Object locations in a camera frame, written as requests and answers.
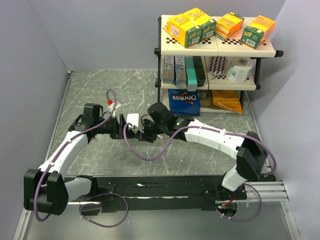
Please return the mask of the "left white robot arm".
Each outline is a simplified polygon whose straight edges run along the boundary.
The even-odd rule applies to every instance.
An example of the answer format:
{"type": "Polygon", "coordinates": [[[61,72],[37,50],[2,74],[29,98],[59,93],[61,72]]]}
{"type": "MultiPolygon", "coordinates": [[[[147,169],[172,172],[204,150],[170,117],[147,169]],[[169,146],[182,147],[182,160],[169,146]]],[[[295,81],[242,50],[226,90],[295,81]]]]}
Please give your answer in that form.
{"type": "Polygon", "coordinates": [[[100,115],[101,105],[85,104],[83,113],[69,127],[65,139],[51,157],[37,169],[27,170],[23,177],[23,206],[26,210],[61,215],[68,202],[82,196],[87,201],[98,197],[98,180],[95,177],[79,175],[65,182],[65,176],[78,154],[96,135],[120,138],[122,126],[115,112],[121,103],[109,100],[108,104],[111,112],[107,118],[100,115]]]}

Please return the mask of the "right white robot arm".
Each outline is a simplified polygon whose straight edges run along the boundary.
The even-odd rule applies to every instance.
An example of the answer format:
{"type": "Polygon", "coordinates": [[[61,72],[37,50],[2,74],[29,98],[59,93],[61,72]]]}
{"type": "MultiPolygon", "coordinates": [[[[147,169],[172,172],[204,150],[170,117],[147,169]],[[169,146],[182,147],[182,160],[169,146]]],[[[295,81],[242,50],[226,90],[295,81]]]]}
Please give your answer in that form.
{"type": "Polygon", "coordinates": [[[139,140],[152,143],[158,135],[166,134],[213,148],[235,159],[235,165],[226,172],[218,187],[223,199],[230,199],[244,182],[256,182],[262,175],[268,154],[255,132],[238,134],[209,126],[191,116],[175,115],[161,102],[151,105],[147,113],[151,119],[141,120],[139,140]]]}

